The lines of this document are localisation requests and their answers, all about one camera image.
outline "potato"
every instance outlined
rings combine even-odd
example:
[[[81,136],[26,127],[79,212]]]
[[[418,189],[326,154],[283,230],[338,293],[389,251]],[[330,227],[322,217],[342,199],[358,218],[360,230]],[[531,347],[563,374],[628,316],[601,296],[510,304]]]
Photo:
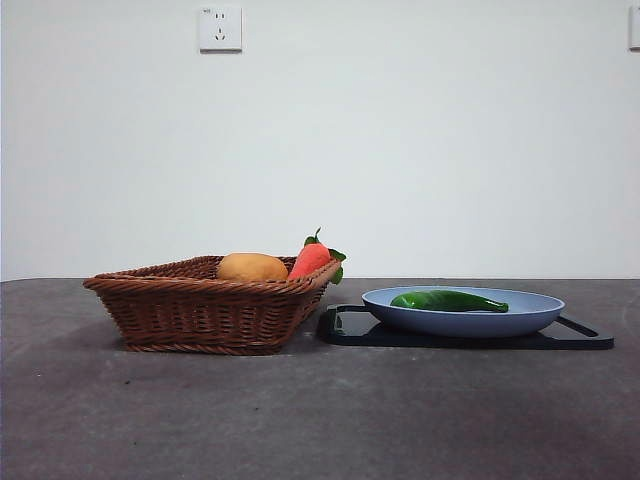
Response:
[[[289,272],[282,260],[262,253],[230,253],[218,264],[217,278],[251,282],[286,280]]]

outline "electrical outlet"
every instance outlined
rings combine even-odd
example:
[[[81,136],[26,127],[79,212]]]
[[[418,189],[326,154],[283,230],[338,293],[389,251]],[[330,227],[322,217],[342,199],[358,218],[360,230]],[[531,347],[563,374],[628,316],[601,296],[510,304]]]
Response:
[[[230,5],[202,7],[199,18],[200,52],[242,50],[242,8]]]

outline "basket rim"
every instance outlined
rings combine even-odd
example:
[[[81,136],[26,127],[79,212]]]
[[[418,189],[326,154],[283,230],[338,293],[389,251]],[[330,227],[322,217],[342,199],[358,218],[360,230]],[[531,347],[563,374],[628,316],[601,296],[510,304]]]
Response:
[[[187,260],[170,262],[149,267],[141,267],[130,270],[123,270],[112,273],[100,273],[89,277],[83,281],[83,286],[90,290],[100,291],[120,291],[136,290],[154,291],[188,291],[188,292],[210,292],[210,293],[253,293],[253,294],[302,294],[316,290],[326,285],[342,262],[332,258],[322,267],[314,270],[308,275],[295,278],[293,280],[264,280],[241,282],[235,280],[222,280],[218,278],[192,278],[192,277],[166,277],[156,275],[140,276],[135,275],[140,270],[181,265],[190,262],[211,260],[222,258],[222,256],[202,255]],[[279,256],[280,259],[295,259],[292,256]]]

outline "plate rim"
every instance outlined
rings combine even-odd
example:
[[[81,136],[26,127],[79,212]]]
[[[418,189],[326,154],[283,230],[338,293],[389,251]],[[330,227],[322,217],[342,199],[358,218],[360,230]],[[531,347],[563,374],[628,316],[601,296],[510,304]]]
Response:
[[[495,290],[495,291],[502,291],[502,292],[511,292],[511,293],[521,293],[521,294],[525,294],[525,295],[533,295],[533,296],[537,296],[537,297],[544,297],[544,298],[549,298],[552,300],[555,300],[557,302],[559,302],[559,306],[554,307],[554,308],[548,308],[548,309],[544,309],[544,310],[530,310],[530,311],[526,311],[526,312],[483,312],[483,311],[477,311],[477,310],[471,310],[471,311],[466,311],[466,312],[448,312],[445,310],[420,310],[420,309],[415,309],[415,308],[407,308],[407,307],[397,307],[395,305],[386,305],[380,302],[374,302],[371,301],[366,297],[366,295],[370,294],[370,293],[375,293],[375,292],[382,292],[382,291],[388,291],[388,290],[395,290],[398,288],[422,288],[422,287],[428,287],[431,288],[432,290],[438,289],[438,288],[444,288],[444,289],[448,289],[448,290],[452,290],[452,289],[456,289],[456,288],[467,288],[467,289],[472,289],[472,290]],[[491,287],[468,287],[468,286],[463,286],[463,285],[398,285],[396,287],[387,287],[387,288],[376,288],[374,290],[369,290],[367,292],[364,292],[361,295],[362,301],[365,302],[365,304],[371,303],[373,305],[379,306],[379,307],[384,307],[384,308],[391,308],[391,309],[397,309],[397,310],[404,310],[404,311],[409,311],[409,312],[425,312],[425,313],[431,313],[431,314],[446,314],[446,315],[452,315],[452,316],[458,316],[458,315],[478,315],[478,316],[505,316],[505,315],[531,315],[531,314],[543,314],[543,313],[551,313],[557,310],[563,310],[566,307],[566,303],[557,298],[557,297],[552,297],[551,295],[545,295],[543,293],[535,293],[535,292],[526,292],[524,290],[514,290],[514,289],[509,289],[509,288],[491,288]]]

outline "wicker basket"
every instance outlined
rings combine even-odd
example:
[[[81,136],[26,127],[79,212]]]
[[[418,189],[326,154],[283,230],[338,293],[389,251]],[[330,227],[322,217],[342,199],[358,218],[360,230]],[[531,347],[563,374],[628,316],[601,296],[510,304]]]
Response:
[[[128,350],[270,355],[316,308],[340,268],[331,260],[295,280],[216,278],[222,256],[103,273],[84,281],[118,326]],[[296,257],[278,257],[290,271]]]

